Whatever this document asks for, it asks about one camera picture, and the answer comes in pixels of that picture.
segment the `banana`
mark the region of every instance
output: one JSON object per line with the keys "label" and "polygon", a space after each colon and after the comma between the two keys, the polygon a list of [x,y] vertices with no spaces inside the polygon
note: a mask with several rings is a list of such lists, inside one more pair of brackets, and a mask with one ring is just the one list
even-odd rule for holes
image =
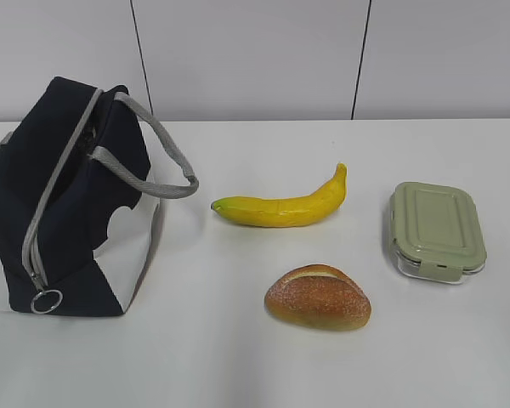
{"label": "banana", "polygon": [[310,195],[282,199],[225,197],[212,210],[237,224],[257,227],[301,227],[334,213],[346,198],[348,169],[338,163],[334,176]]}

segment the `white wall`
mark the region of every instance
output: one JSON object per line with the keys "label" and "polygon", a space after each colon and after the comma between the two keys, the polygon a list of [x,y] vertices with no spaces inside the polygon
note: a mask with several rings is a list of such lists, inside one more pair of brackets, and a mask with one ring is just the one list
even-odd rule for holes
{"label": "white wall", "polygon": [[162,120],[349,119],[368,0],[136,0]]}
{"label": "white wall", "polygon": [[147,105],[128,1],[0,0],[0,121],[19,120],[55,76]]}
{"label": "white wall", "polygon": [[374,0],[355,119],[510,117],[510,0]]}
{"label": "white wall", "polygon": [[[347,119],[369,0],[133,0],[162,120]],[[0,0],[0,120],[52,77],[149,105],[129,0]],[[510,0],[373,0],[356,119],[510,117]]]}

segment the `glass food container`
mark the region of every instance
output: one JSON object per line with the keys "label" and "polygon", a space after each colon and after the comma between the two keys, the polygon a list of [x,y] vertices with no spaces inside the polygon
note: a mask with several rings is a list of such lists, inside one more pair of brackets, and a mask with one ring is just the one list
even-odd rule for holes
{"label": "glass food container", "polygon": [[473,199],[441,185],[399,184],[390,202],[389,255],[404,275],[463,283],[487,254]]}

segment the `bread crust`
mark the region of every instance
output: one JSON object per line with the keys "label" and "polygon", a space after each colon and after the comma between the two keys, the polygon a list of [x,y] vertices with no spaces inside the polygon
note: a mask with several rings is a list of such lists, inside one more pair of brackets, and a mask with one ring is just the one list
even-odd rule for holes
{"label": "bread crust", "polygon": [[341,270],[306,265],[283,275],[264,297],[277,319],[323,330],[355,330],[371,317],[371,303]]}

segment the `navy blue bag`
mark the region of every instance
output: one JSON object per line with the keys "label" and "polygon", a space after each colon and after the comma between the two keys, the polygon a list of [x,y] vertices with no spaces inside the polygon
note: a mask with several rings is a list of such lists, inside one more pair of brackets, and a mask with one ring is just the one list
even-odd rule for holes
{"label": "navy blue bag", "polygon": [[[138,118],[183,169],[155,184]],[[160,198],[198,180],[166,129],[119,86],[56,77],[0,145],[0,260],[12,310],[124,314],[150,247]]]}

